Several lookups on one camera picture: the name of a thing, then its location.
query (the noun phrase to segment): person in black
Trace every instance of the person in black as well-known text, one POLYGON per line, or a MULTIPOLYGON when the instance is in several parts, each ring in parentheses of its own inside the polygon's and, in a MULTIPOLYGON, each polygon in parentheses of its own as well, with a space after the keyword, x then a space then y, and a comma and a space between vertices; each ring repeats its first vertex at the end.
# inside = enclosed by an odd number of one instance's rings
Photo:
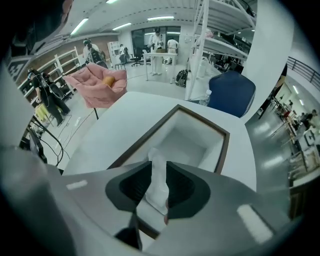
POLYGON ((44 104, 45 108, 55 117, 57 126, 59 127, 64 119, 62 118, 58 107, 62 110, 62 115, 66 115, 70 112, 67 105, 59 98, 57 98, 49 90, 49 75, 46 73, 40 74, 35 69, 28 70, 28 79, 30 84, 34 87, 36 95, 38 97, 37 102, 44 104))
POLYGON ((260 118, 262 117, 264 112, 267 110, 268 106, 271 103, 272 98, 276 97, 276 95, 280 91, 282 85, 284 84, 284 82, 286 80, 286 77, 287 77, 287 70, 288 70, 288 66, 287 66, 287 63, 286 63, 284 68, 283 68, 283 71, 282 71, 282 73, 280 75, 280 78, 278 79, 278 82, 276 83, 276 85, 273 88, 272 92, 270 93, 270 95, 268 96, 268 98, 265 100, 265 102, 262 104, 262 106, 260 108, 260 110, 262 110, 260 118))

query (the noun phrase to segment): white countertop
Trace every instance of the white countertop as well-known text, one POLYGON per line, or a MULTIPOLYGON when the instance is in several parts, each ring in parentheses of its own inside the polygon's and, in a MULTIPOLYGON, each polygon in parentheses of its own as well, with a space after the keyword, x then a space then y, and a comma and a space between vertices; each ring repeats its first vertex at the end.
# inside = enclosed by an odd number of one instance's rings
POLYGON ((99 117, 72 155, 63 175, 107 169, 177 104, 198 113, 230 133, 221 174, 256 191, 254 153, 241 119, 192 102, 140 92, 127 92, 99 117))

